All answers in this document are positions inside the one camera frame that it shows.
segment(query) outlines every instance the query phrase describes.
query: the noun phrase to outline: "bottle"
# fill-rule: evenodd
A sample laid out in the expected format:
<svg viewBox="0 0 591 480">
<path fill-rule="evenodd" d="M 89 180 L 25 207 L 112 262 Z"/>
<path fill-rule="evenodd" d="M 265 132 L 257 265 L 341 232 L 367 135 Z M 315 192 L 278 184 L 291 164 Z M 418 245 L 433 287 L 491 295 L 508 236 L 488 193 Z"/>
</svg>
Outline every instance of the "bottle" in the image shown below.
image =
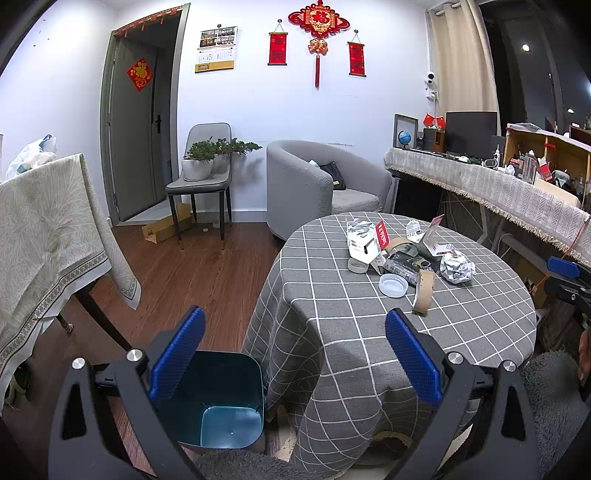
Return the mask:
<svg viewBox="0 0 591 480">
<path fill-rule="evenodd" d="M 493 155 L 493 157 L 496 160 L 496 166 L 498 167 L 499 165 L 501 165 L 501 152 L 499 152 L 499 146 L 496 146 L 496 152 Z"/>
</svg>

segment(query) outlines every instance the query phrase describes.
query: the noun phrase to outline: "packaging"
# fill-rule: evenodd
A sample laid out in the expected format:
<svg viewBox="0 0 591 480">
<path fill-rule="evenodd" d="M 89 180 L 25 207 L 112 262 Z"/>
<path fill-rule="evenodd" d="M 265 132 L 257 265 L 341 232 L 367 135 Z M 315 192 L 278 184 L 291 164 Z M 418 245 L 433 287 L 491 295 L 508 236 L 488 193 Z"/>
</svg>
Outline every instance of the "packaging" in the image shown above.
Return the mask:
<svg viewBox="0 0 591 480">
<path fill-rule="evenodd" d="M 411 257 L 404 252 L 394 252 L 386 260 L 384 270 L 400 275 L 409 285 L 414 287 L 419 282 L 419 273 L 421 270 L 433 271 L 430 263 L 423 257 Z"/>
<path fill-rule="evenodd" d="M 355 260 L 369 265 L 389 242 L 383 221 L 377 226 L 357 218 L 347 221 L 347 246 Z"/>
<path fill-rule="evenodd" d="M 182 232 L 188 230 L 193 225 L 193 218 L 191 217 L 191 210 L 187 203 L 177 203 L 177 217 L 178 227 Z M 166 218 L 158 220 L 142 227 L 144 238 L 148 242 L 159 244 L 166 239 L 176 235 L 174 231 L 173 216 L 169 215 Z"/>
<path fill-rule="evenodd" d="M 431 220 L 431 224 L 427 227 L 424 232 L 420 228 L 419 222 L 416 220 L 410 220 L 407 224 L 407 238 L 417 246 L 417 249 L 421 255 L 427 255 L 429 257 L 442 257 L 446 253 L 453 252 L 453 246 L 450 244 L 438 244 L 435 241 L 433 232 L 435 228 L 443 220 L 443 215 L 435 217 Z"/>
</svg>

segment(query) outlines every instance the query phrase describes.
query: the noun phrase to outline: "gray armchair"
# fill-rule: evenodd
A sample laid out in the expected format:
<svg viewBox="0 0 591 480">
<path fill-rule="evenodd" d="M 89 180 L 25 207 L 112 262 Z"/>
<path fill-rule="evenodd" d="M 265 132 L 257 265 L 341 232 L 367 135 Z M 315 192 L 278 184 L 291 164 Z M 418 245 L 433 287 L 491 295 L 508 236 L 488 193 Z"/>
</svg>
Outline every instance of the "gray armchair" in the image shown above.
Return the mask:
<svg viewBox="0 0 591 480">
<path fill-rule="evenodd" d="M 334 161 L 346 190 L 333 191 L 333 180 L 310 165 Z M 267 225 L 287 239 L 317 218 L 345 212 L 390 212 L 397 183 L 390 173 L 346 150 L 315 142 L 281 140 L 267 146 Z"/>
</svg>

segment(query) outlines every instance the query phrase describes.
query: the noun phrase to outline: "computer monitor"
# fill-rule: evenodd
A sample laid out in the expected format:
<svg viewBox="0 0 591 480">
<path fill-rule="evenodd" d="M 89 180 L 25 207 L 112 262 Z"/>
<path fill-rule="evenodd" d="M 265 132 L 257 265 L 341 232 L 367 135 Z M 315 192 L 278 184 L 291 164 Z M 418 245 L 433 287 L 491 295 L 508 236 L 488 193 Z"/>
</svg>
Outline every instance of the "computer monitor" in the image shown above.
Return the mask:
<svg viewBox="0 0 591 480">
<path fill-rule="evenodd" d="M 496 135 L 496 112 L 448 112 L 445 150 L 456 155 L 488 159 L 491 137 Z"/>
</svg>

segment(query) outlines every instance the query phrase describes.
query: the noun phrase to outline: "white plant pot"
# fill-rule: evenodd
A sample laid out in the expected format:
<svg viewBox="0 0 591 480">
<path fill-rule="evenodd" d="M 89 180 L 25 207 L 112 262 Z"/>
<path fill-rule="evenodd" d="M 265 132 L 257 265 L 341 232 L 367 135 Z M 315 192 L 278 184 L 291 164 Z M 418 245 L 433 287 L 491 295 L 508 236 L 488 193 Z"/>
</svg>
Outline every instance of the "white plant pot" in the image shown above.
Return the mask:
<svg viewBox="0 0 591 480">
<path fill-rule="evenodd" d="M 185 180 L 205 180 L 211 175 L 212 168 L 212 161 L 183 159 L 183 175 Z"/>
</svg>

